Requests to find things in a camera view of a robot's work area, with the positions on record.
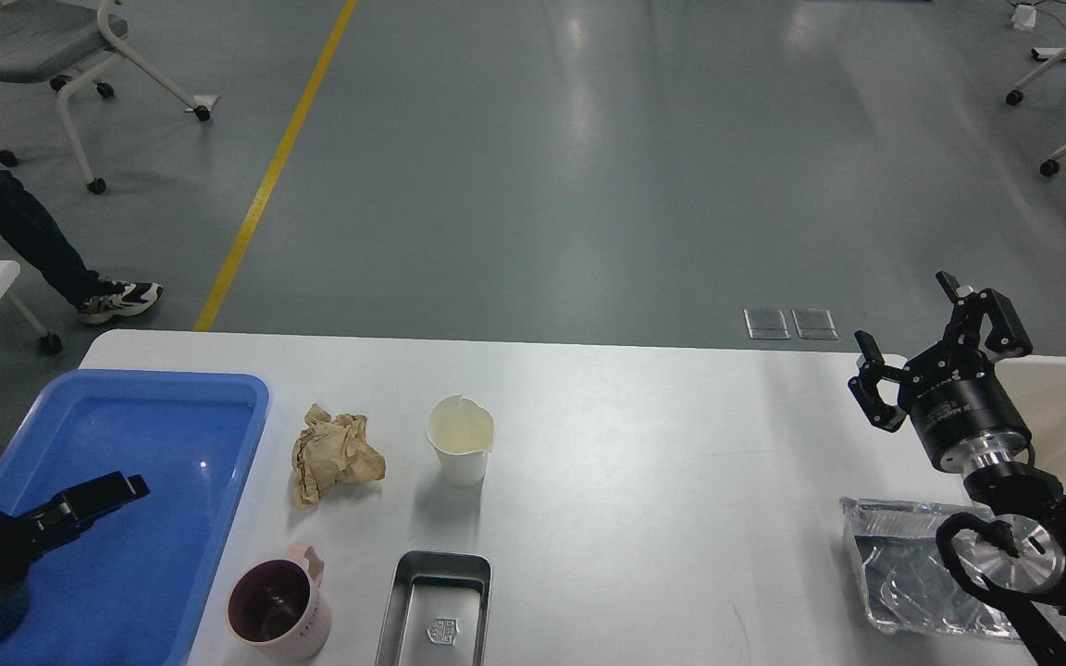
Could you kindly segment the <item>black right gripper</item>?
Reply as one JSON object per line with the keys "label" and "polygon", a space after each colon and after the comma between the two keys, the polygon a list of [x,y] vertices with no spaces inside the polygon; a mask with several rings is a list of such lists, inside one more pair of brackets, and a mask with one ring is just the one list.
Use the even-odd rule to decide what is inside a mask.
{"label": "black right gripper", "polygon": [[[985,451],[1001,451],[1011,460],[1031,446],[1031,431],[994,362],[1027,357],[1034,344],[1002,292],[973,290],[948,271],[938,271],[936,282],[953,306],[942,344],[888,366],[871,332],[856,330],[861,364],[847,389],[871,426],[897,433],[909,417],[932,467],[970,473],[978,467],[973,458]],[[900,387],[899,405],[881,396],[881,381]]]}

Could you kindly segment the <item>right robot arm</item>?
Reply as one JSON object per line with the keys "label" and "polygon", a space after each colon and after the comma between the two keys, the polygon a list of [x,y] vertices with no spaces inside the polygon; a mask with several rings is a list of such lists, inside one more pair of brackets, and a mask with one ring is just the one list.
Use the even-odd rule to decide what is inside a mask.
{"label": "right robot arm", "polygon": [[888,366],[856,330],[858,374],[847,389],[871,426],[910,421],[936,471],[962,477],[990,519],[957,511],[936,527],[936,551],[956,585],[1001,611],[1039,665],[1066,665],[1066,490],[1035,460],[1032,431],[996,376],[999,360],[1034,350],[1012,302],[936,274],[952,311],[942,338]]}

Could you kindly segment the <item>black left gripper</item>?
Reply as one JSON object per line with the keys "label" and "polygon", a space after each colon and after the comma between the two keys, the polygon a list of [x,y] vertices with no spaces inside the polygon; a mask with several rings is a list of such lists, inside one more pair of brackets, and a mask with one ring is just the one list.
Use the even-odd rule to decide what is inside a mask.
{"label": "black left gripper", "polygon": [[140,474],[111,472],[59,490],[20,517],[0,511],[0,598],[25,586],[31,555],[70,545],[98,519],[149,493]]}

